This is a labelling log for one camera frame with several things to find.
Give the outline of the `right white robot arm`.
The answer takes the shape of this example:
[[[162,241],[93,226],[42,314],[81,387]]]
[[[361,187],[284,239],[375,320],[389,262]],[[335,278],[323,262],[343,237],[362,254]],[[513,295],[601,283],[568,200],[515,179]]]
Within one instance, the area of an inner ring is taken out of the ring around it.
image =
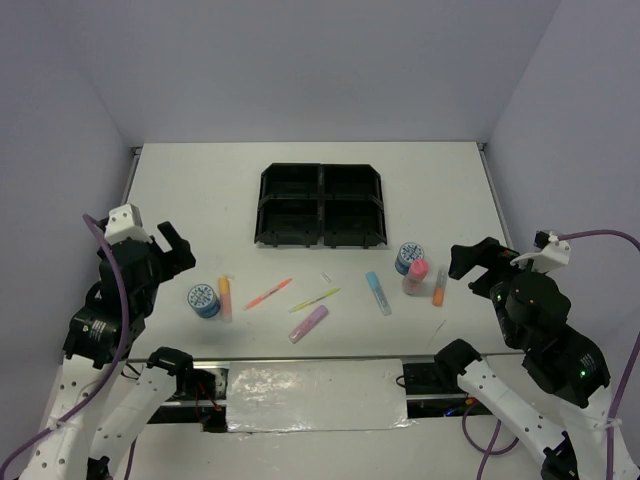
[[[460,280],[475,267],[485,268],[469,288],[491,301],[506,346],[523,352],[524,370],[554,398],[562,423],[535,410],[462,339],[436,354],[435,380],[484,405],[540,464],[544,479],[636,479],[639,467],[617,418],[633,367],[627,365],[619,385],[612,385],[603,352],[569,326],[571,302],[548,275],[568,264],[572,238],[539,231],[535,252],[526,254],[491,237],[455,245],[448,271]]]

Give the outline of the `orange highlighter pen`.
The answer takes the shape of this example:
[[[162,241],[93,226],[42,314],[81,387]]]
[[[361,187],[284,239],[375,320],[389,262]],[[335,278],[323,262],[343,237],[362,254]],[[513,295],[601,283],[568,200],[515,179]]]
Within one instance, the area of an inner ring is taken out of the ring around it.
[[[287,278],[285,280],[283,280],[282,282],[280,282],[279,284],[271,287],[268,291],[264,292],[263,294],[257,296],[256,298],[252,299],[251,301],[249,301],[245,306],[244,306],[244,310],[250,310],[252,308],[254,308],[255,306],[259,305],[260,303],[262,303],[264,300],[266,300],[267,298],[271,297],[272,295],[274,295],[275,293],[279,292],[280,290],[284,289],[286,286],[288,286],[291,282],[293,281],[292,278]]]

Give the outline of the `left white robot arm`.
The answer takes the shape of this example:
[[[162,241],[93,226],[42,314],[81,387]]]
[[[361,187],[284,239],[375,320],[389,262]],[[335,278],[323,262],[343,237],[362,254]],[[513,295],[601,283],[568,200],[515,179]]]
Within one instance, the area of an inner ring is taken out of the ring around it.
[[[70,320],[63,344],[65,362],[79,365],[63,367],[45,428],[17,450],[32,453],[23,479],[112,478],[120,464],[132,462],[136,440],[159,407],[170,397],[189,396],[196,385],[192,356],[161,347],[124,399],[105,411],[159,286],[194,268],[196,260],[169,222],[158,226],[170,245],[163,251],[137,220],[114,214],[84,220],[100,245],[100,278]]]

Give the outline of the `yellow highlighter pen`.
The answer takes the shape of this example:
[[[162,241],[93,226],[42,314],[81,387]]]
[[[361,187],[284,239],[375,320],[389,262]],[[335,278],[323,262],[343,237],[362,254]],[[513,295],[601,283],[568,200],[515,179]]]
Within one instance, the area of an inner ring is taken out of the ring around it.
[[[305,301],[303,301],[303,302],[291,307],[290,309],[288,309],[288,313],[294,313],[294,312],[300,311],[300,310],[302,310],[304,308],[307,308],[307,307],[309,307],[309,306],[311,306],[311,305],[313,305],[313,304],[315,304],[315,303],[317,303],[317,302],[319,302],[321,300],[324,300],[324,299],[326,299],[326,298],[338,293],[339,291],[340,291],[340,288],[329,289],[326,292],[323,292],[323,293],[321,293],[319,295],[316,295],[316,296],[314,296],[314,297],[312,297],[312,298],[310,298],[308,300],[305,300]]]

